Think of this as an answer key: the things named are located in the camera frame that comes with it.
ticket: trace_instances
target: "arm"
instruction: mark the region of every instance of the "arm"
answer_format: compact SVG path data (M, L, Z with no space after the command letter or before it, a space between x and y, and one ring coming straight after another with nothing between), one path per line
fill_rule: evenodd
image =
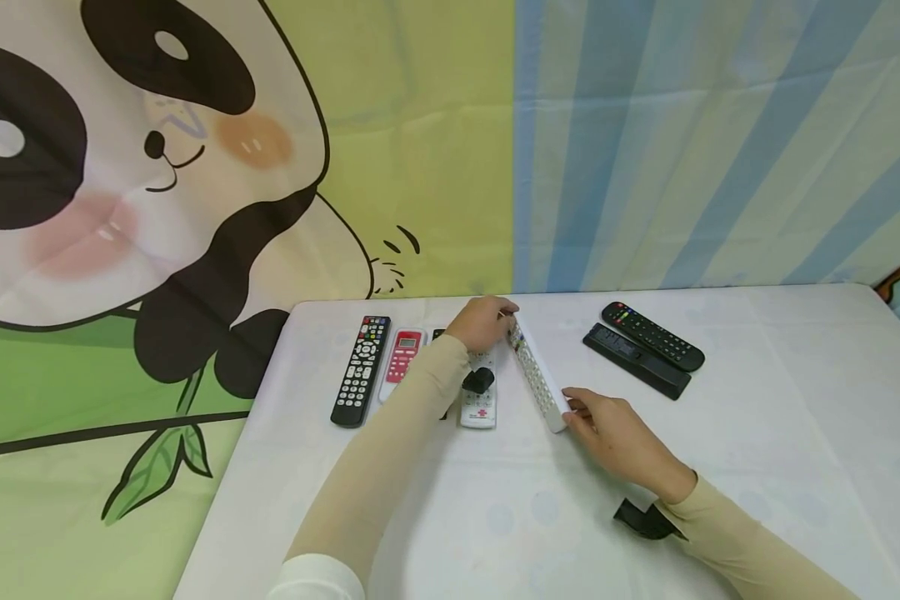
M701 558L745 600L843 600L848 589L750 518L670 453L621 398L578 387L563 391L572 433L608 472L656 493L689 554Z
M483 352L503 338L512 320L501 318L501 311L516 310L506 298L471 299L443 336L420 350L406 377L344 448L320 487L287 551L281 582L271 598L313 598L303 595L307 590L299 583L343 590L332 598L361 597L355 594L367 589L380 538L433 426L470 373L468 352Z
M792 546L701 479L689 497L657 507L688 542L683 549L714 568L745 600L856 598Z
M420 349L391 397L343 450L300 524L287 560L303 554L335 557L367 588L389 518L432 429L469 372L467 348L451 335Z

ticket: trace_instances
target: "blue striped background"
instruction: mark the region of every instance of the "blue striped background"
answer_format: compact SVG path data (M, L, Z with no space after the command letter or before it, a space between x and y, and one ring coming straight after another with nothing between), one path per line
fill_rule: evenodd
M516 23L514 291L900 264L900 0L525 0Z

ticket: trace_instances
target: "panda nose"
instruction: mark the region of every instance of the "panda nose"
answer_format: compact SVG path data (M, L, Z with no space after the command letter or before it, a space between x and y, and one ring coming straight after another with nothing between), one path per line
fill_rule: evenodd
M144 140L144 152L150 158L163 157L163 151L167 146L167 140L164 139L163 133L150 132L147 139Z

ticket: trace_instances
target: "black remote control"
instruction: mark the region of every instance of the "black remote control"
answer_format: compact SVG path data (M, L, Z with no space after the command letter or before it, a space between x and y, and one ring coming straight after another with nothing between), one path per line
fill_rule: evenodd
M692 373L703 366L704 356L700 348L690 346L689 343L658 326L650 318L644 317L627 304L610 302L602 310L600 316L610 326L620 329L633 339L644 343L647 348L670 361L680 371Z
M680 398L683 388L690 383L690 375L671 367L599 322L583 337L583 345L593 348L603 358L672 400Z
M389 317L363 317L360 333L347 362L347 372L343 374L340 391L337 391L337 399L330 412L330 421L341 428L359 428L367 416L389 323Z

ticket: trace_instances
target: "hand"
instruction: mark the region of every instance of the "hand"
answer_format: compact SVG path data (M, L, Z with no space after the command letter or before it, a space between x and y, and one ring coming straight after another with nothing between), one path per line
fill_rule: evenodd
M520 307L505 297L471 297L443 335L460 340L470 353L483 353L507 335L513 326L513 317L508 315L518 310Z
M650 427L621 398L565 387L572 412L563 414L574 437L607 471L678 504L697 486L697 474L677 460Z

